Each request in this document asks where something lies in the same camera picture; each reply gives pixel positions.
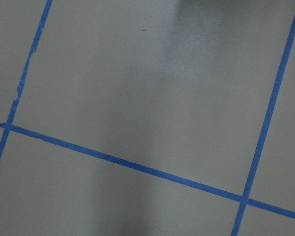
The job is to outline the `horizontal blue tape strip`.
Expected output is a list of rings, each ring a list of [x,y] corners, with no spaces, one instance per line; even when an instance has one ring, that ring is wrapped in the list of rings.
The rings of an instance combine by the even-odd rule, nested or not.
[[[161,170],[157,170],[157,169],[154,169],[151,167],[140,165],[138,163],[134,163],[134,162],[130,162],[130,161],[127,161],[127,160],[124,160],[121,158],[117,158],[117,157],[114,157],[114,156],[111,156],[111,155],[108,155],[108,154],[105,154],[102,152],[98,152],[96,150],[92,150],[90,148],[75,145],[73,143],[66,142],[64,140],[60,140],[57,138],[43,135],[41,133],[27,130],[22,127],[18,127],[18,126],[13,125],[10,128],[10,130],[15,133],[22,134],[22,135],[25,135],[25,136],[28,136],[31,138],[43,140],[43,141],[53,144],[55,146],[59,146],[59,147],[66,148],[66,149],[69,149],[69,150],[72,150],[72,151],[75,151],[78,153],[89,155],[89,156],[92,156],[92,157],[95,157],[95,158],[98,158],[101,160],[105,160],[105,161],[108,161],[108,162],[111,162],[111,163],[114,163],[114,164],[117,164],[120,166],[124,166],[124,167],[130,168],[130,169],[142,172],[142,173],[146,173],[148,175],[156,176],[156,177],[159,177],[162,179],[166,179],[166,180],[169,180],[169,181],[172,181],[175,183],[182,184],[184,186],[188,186],[188,187],[198,189],[198,190],[201,190],[201,191],[204,191],[207,193],[211,193],[213,195],[220,196],[220,197],[223,197],[223,198],[226,198],[229,200],[241,202],[241,200],[243,199],[243,197],[239,194],[235,194],[235,193],[232,193],[232,192],[229,192],[226,190],[218,189],[216,187],[212,187],[212,186],[200,183],[200,182],[196,182],[196,181],[193,181],[190,179],[179,177],[179,176],[176,176],[176,175],[173,175],[173,174],[161,171]],[[270,205],[270,204],[267,204],[264,202],[260,202],[260,201],[254,200],[254,199],[248,199],[247,204],[249,206],[252,206],[255,208],[263,209],[263,210],[266,210],[266,211],[269,211],[272,213],[276,213],[276,214],[279,214],[279,215],[282,215],[282,216],[285,216],[288,218],[295,219],[295,211],[287,210],[287,209],[284,209],[284,208],[281,208],[278,206],[274,206],[274,205]]]

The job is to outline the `blue tape strip right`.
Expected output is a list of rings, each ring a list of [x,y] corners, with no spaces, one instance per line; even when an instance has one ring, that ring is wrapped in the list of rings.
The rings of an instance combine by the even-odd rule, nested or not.
[[[281,61],[278,67],[277,75],[275,77],[275,81],[273,84],[273,89],[271,92],[270,100],[268,103],[267,111],[265,114],[265,118],[263,121],[263,125],[259,134],[258,142],[255,148],[254,156],[250,165],[249,173],[247,176],[247,180],[245,183],[245,187],[243,190],[243,194],[241,196],[241,200],[239,203],[239,207],[236,213],[236,218],[234,222],[234,226],[231,231],[232,236],[237,236],[239,233],[239,229],[241,227],[241,223],[245,214],[246,207],[248,206],[248,202],[250,201],[250,193],[252,190],[252,186],[254,183],[254,179],[256,176],[256,172],[258,169],[258,165],[260,162],[260,158],[263,152],[264,144],[266,141],[267,133],[271,124],[272,116],[274,113],[275,105],[277,102],[278,94],[281,88],[282,80],[285,74],[286,66],[288,64],[289,56],[293,47],[295,39],[295,14],[293,17],[293,21],[291,24],[291,28],[288,34],[288,38],[285,44],[285,48],[281,57]]]

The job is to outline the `vertical blue tape strip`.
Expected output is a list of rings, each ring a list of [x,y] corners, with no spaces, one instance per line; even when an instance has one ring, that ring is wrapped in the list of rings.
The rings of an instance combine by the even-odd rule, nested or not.
[[[3,153],[5,145],[7,143],[9,133],[11,131],[11,127],[12,127],[17,109],[18,109],[18,105],[20,103],[22,93],[23,93],[23,90],[24,90],[24,87],[26,84],[26,78],[27,78],[27,73],[28,73],[28,69],[30,66],[31,58],[32,58],[32,55],[36,52],[36,49],[39,45],[39,41],[40,41],[40,38],[41,38],[41,35],[43,32],[43,29],[45,27],[46,21],[48,19],[48,15],[49,15],[52,3],[53,3],[53,0],[47,0],[45,3],[44,9],[42,11],[42,14],[41,14],[38,26],[37,26],[37,30],[35,32],[34,38],[32,40],[31,46],[30,46],[28,56],[25,61],[23,72],[22,72],[21,77],[18,82],[18,86],[17,86],[17,90],[16,90],[17,95],[11,104],[9,114],[7,116],[7,120],[3,124],[3,132],[2,132],[1,139],[0,139],[0,159],[2,157],[2,153]]]

